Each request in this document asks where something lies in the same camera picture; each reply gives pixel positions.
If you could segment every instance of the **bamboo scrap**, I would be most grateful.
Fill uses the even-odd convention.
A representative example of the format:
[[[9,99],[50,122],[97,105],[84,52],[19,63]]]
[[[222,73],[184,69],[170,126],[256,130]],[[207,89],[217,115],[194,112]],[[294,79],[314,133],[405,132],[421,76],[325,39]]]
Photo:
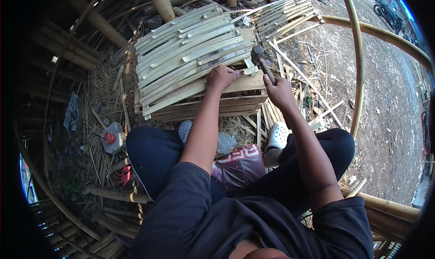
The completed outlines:
[[[136,193],[126,193],[120,191],[112,191],[100,189],[94,186],[90,187],[90,193],[96,196],[111,198],[115,200],[120,200],[124,202],[136,202],[136,203],[144,203],[152,201],[147,195],[140,195]]]

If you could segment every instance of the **dark navy pants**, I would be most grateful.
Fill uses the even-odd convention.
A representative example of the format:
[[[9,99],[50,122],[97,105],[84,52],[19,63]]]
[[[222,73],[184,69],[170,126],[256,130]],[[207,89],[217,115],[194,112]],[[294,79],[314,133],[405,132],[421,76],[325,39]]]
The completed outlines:
[[[350,165],[355,153],[353,137],[342,129],[329,129],[316,134],[323,150],[328,155],[337,180]],[[133,169],[139,176],[147,193],[156,199],[163,190],[166,176],[172,166],[178,163],[183,152],[182,143],[176,130],[160,130],[148,126],[136,126],[127,136],[127,152]],[[277,200],[293,216],[300,216],[310,208],[308,191],[305,188],[299,169],[299,163],[293,136],[287,138],[287,146],[283,149],[279,160],[280,166],[249,185],[245,190],[231,197],[263,196]],[[227,196],[215,181],[210,180],[212,203]]]

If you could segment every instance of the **knee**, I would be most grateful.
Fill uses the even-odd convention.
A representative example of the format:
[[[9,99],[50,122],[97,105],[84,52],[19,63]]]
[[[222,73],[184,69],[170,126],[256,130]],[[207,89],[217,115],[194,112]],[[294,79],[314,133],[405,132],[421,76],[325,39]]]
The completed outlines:
[[[339,152],[346,160],[352,160],[355,154],[355,141],[350,133],[340,128],[329,129],[323,132],[328,137],[326,140],[334,141],[335,151]]]

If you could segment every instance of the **red object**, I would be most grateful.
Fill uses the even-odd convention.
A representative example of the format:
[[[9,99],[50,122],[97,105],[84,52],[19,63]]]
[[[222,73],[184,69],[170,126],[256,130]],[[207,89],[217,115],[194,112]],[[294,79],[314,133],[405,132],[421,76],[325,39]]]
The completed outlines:
[[[126,166],[118,170],[115,174],[115,179],[117,180],[118,185],[122,185],[122,187],[125,187],[125,185],[130,180],[130,166]]]
[[[115,142],[115,135],[111,134],[110,132],[106,131],[104,133],[104,143],[106,144],[113,144]]]

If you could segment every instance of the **curved bamboo frame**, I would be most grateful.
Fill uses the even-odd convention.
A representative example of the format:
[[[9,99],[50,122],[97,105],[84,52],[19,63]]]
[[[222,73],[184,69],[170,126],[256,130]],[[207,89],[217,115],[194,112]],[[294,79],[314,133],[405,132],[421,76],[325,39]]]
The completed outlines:
[[[29,166],[30,172],[32,173],[33,178],[38,182],[38,184],[41,186],[42,190],[45,192],[47,197],[51,199],[51,201],[56,205],[57,208],[65,215],[67,218],[69,218],[74,224],[76,224],[79,228],[84,230],[87,234],[95,238],[96,240],[100,240],[101,237],[96,232],[94,232],[92,229],[90,229],[88,226],[86,226],[83,222],[81,222],[68,208],[63,205],[63,203],[52,193],[50,188],[45,183],[43,177],[39,173],[39,171],[36,169],[32,159],[30,158],[30,154],[27,151],[23,140],[21,139],[19,135],[19,129],[18,129],[18,123],[13,117],[12,119],[12,125],[14,126],[14,132],[15,137],[17,139],[19,151],[21,152],[21,155],[23,156],[24,160],[26,161],[26,164]]]
[[[358,132],[359,120],[362,112],[362,100],[364,98],[364,54],[362,50],[362,37],[361,28],[359,26],[358,17],[356,15],[355,6],[352,0],[344,0],[350,23],[352,34],[355,44],[356,56],[356,96],[355,96],[355,109],[352,117],[351,135],[355,139]]]

